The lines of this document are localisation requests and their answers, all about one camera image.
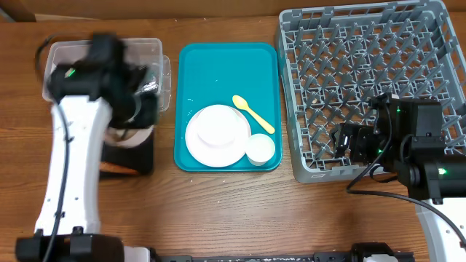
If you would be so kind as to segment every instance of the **plastic spoon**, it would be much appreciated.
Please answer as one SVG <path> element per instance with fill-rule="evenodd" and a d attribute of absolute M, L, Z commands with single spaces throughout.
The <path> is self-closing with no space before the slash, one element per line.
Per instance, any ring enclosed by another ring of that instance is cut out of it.
<path fill-rule="evenodd" d="M 238 109 L 247 111 L 269 134 L 275 133 L 275 128 L 249 108 L 248 102 L 244 98 L 239 95 L 233 95 L 233 104 Z"/>

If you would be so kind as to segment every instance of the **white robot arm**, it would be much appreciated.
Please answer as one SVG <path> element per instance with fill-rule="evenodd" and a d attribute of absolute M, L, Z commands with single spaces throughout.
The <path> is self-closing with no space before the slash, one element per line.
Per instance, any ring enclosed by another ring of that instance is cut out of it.
<path fill-rule="evenodd" d="M 432 200 L 424 201 L 446 215 L 466 234 L 466 198 L 445 198 L 442 205 L 434 205 Z M 466 250 L 462 247 L 453 229 L 440 217 L 424 207 L 416 205 L 416 213 L 421 221 L 427 240 L 430 261 L 466 261 Z"/>

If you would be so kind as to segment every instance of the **white plate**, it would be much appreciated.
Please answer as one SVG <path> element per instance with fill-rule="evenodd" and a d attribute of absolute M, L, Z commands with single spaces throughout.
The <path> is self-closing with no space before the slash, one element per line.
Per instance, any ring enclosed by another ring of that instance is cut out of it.
<path fill-rule="evenodd" d="M 238 110 L 231 109 L 238 116 L 235 137 L 231 143 L 223 146 L 212 146 L 201 139 L 198 134 L 198 116 L 205 108 L 199 110 L 189 120 L 185 134 L 186 146 L 189 153 L 201 164 L 209 167 L 226 167 L 236 163 L 245 155 L 246 143 L 251 136 L 250 126 L 245 116 Z"/>

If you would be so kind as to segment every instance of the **plastic dish rack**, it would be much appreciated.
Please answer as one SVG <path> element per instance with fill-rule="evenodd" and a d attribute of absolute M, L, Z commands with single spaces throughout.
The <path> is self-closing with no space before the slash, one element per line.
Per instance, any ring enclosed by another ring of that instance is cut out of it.
<path fill-rule="evenodd" d="M 334 158 L 329 132 L 373 124 L 370 97 L 443 105 L 447 154 L 466 152 L 465 59 L 441 1 L 285 10 L 277 32 L 293 174 L 302 183 L 353 179 L 364 167 Z"/>

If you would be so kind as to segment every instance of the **wood surface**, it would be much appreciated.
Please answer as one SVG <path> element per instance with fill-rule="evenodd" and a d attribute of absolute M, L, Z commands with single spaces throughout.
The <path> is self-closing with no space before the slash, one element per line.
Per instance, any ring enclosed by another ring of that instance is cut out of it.
<path fill-rule="evenodd" d="M 21 0 L 20 2 L 34 14 L 105 20 L 278 15 L 285 9 L 385 1 L 388 0 Z M 443 2 L 450 12 L 466 11 L 466 1 L 445 0 Z"/>
<path fill-rule="evenodd" d="M 0 0 L 2 8 L 11 18 L 18 22 L 33 22 L 34 14 L 20 0 Z"/>
<path fill-rule="evenodd" d="M 461 26 L 466 17 L 454 13 L 451 19 L 460 42 L 466 44 L 466 28 Z M 52 120 L 34 75 L 36 47 L 52 33 L 92 31 L 157 37 L 172 68 L 172 100 L 157 127 L 154 174 L 100 182 L 104 234 L 121 237 L 126 245 L 155 247 L 161 255 L 306 254 L 379 241 L 394 250 L 414 251 L 416 261 L 428 261 L 413 205 L 346 194 L 348 181 L 301 184 L 294 179 L 283 92 L 283 162 L 276 170 L 187 173 L 176 167 L 173 139 L 181 49 L 194 42 L 274 44 L 277 21 L 249 17 L 1 24 L 0 261 L 14 261 L 16 238 L 32 236 L 47 185 Z M 406 194 L 396 182 L 364 180 L 359 187 Z"/>

